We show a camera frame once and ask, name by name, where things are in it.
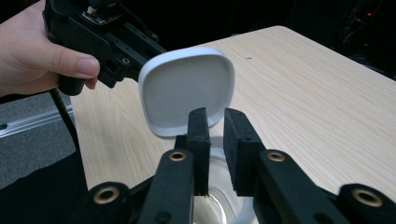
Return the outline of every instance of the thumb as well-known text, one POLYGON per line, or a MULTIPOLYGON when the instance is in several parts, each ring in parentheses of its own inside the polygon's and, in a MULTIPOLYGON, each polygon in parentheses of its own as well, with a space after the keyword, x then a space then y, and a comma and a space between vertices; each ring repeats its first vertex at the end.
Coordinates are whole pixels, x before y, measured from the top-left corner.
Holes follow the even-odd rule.
POLYGON ((93 78, 100 71, 99 62, 91 55, 48 43, 37 65, 68 77, 93 78))

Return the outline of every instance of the human hand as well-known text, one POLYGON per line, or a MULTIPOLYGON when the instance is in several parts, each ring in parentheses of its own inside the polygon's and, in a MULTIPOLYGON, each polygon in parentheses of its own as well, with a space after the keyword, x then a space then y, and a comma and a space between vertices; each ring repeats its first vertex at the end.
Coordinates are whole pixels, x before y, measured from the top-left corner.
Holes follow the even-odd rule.
POLYGON ((99 62, 47 39, 41 0, 0 24, 0 97, 8 94, 33 94, 59 84, 59 75, 86 79, 94 89, 99 62))

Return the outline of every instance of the light wood tabletop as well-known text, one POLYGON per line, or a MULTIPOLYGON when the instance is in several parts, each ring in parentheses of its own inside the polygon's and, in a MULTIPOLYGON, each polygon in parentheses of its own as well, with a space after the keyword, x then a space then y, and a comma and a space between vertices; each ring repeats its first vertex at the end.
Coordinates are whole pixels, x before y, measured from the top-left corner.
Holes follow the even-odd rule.
MULTIPOLYGON (((244 112, 267 148, 289 153, 318 186, 347 183, 396 201, 396 82, 275 26, 204 44, 235 69, 231 108, 244 112)), ((175 139, 146 124, 138 85, 72 97, 89 189, 107 181, 130 188, 154 175, 175 139)), ((222 136, 223 121, 210 129, 222 136)))

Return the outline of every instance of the black equipment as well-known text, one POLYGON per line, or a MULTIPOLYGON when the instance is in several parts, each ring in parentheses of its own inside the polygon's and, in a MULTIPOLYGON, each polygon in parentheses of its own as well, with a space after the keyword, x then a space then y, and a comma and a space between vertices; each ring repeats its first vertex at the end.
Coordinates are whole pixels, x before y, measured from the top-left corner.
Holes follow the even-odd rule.
MULTIPOLYGON (((192 223, 193 196, 208 195, 210 136, 205 108, 189 114, 186 135, 163 153, 156 174, 132 189, 91 189, 68 223, 192 223)), ((266 149, 246 115, 224 111, 223 149, 237 196, 254 198, 260 223, 394 223, 396 204, 380 191, 348 184, 317 187, 287 153, 266 149)))
MULTIPOLYGON (((48 39, 99 60, 98 79, 113 88, 125 77, 138 80, 142 66, 166 52, 128 7, 113 0, 47 0, 43 12, 48 39)), ((59 90, 78 95, 84 79, 61 76, 59 90)))

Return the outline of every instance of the white rounded square object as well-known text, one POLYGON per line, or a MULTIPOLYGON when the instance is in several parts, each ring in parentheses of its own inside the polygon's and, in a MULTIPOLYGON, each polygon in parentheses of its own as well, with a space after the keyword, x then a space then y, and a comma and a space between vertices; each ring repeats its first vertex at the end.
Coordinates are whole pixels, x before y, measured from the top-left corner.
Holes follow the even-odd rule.
POLYGON ((218 49, 176 49, 145 63, 138 84, 151 131, 176 136, 187 133, 194 109, 205 107, 209 127, 223 118, 233 96, 233 64, 218 49))

